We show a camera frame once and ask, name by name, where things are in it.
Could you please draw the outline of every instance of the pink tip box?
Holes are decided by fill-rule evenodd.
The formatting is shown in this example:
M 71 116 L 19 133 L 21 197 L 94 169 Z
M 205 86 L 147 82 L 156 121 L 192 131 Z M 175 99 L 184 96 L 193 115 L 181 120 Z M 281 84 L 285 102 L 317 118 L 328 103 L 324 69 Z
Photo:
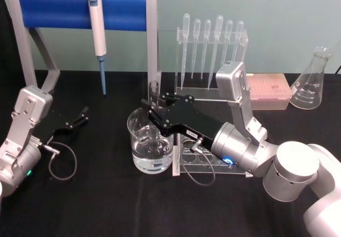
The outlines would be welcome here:
M 292 97 L 291 89 L 282 73 L 248 73 L 253 110 L 284 110 Z

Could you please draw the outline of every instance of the blue led light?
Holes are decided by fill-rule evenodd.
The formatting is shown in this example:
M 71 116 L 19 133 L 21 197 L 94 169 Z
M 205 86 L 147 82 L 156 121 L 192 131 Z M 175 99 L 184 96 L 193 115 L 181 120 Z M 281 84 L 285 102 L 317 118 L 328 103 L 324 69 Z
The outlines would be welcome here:
M 226 163 L 227 165 L 234 165 L 234 161 L 230 157 L 223 157 L 222 161 Z

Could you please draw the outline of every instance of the test tube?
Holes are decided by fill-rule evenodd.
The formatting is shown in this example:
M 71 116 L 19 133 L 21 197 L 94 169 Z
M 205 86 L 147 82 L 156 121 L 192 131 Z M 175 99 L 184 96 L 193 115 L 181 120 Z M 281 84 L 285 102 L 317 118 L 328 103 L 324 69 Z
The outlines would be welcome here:
M 155 112 L 159 112 L 159 95 L 160 95 L 160 85 L 158 81 L 151 81 L 149 82 L 148 86 L 149 90 L 149 103 L 151 107 L 154 107 Z M 160 131 L 159 129 L 153 124 L 150 123 L 150 128 L 149 128 L 149 150 L 154 151 L 159 145 L 159 134 Z

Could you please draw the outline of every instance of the glass beaker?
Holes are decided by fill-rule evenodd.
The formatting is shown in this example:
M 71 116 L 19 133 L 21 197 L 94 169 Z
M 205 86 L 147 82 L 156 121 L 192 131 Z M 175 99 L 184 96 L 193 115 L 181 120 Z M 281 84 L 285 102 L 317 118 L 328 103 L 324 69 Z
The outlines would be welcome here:
M 322 101 L 324 68 L 331 57 L 331 49 L 316 47 L 308 67 L 292 84 L 290 103 L 301 109 L 317 108 Z
M 162 115 L 166 110 L 159 107 L 160 88 L 157 81 L 149 83 L 150 106 Z M 136 109 L 128 117 L 127 127 L 131 134 L 133 161 L 142 172 L 157 174 L 172 163 L 173 135 L 163 137 L 159 129 L 148 119 L 142 108 Z

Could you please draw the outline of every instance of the transfer pipette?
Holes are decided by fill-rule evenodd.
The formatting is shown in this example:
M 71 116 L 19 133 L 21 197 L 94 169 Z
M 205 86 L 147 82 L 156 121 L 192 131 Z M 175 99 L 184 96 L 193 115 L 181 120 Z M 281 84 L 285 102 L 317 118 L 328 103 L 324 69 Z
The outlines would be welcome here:
M 204 71 L 204 66 L 205 66 L 207 44 L 208 44 L 208 38 L 209 38 L 210 32 L 211 32 L 211 21 L 206 20 L 205 26 L 204 26 L 204 48 L 202 49 L 202 56 L 201 56 L 201 78 L 202 78 L 202 72 Z
M 241 20 L 238 21 L 237 28 L 236 28 L 236 43 L 234 44 L 234 48 L 233 48 L 232 61 L 236 61 L 237 50 L 238 50 L 238 46 L 240 43 L 240 38 L 241 38 L 241 33 L 243 31 L 243 28 L 244 28 L 244 22 L 242 22 Z
M 224 34 L 226 44 L 224 44 L 224 47 L 223 47 L 222 62 L 220 64 L 220 67 L 222 67 L 224 65 L 225 60 L 226 60 L 226 53 L 228 52 L 228 45 L 230 43 L 230 37 L 232 34 L 232 27 L 233 27 L 233 21 L 228 20 L 226 23 L 225 34 Z
M 213 77 L 215 58 L 217 56 L 218 43 L 219 43 L 220 34 L 222 32 L 223 22 L 224 22 L 224 17 L 219 15 L 215 22 L 215 28 L 214 28 L 214 46 L 213 46 L 213 53 L 212 53 L 212 60 L 211 60 L 211 68 L 209 70 L 209 76 L 208 76 L 207 89 L 209 89 L 209 86 L 211 84 L 212 77 Z
M 193 40 L 193 52 L 192 52 L 192 79 L 193 79 L 194 66 L 196 65 L 199 33 L 200 33 L 200 20 L 196 19 L 194 20 L 194 29 L 193 29 L 194 40 Z
M 187 41 L 190 34 L 190 15 L 186 13 L 182 20 L 182 37 L 183 37 L 183 49 L 182 49 L 182 66 L 181 66 L 181 89 L 183 81 L 185 79 L 186 70 L 186 54 L 187 54 Z

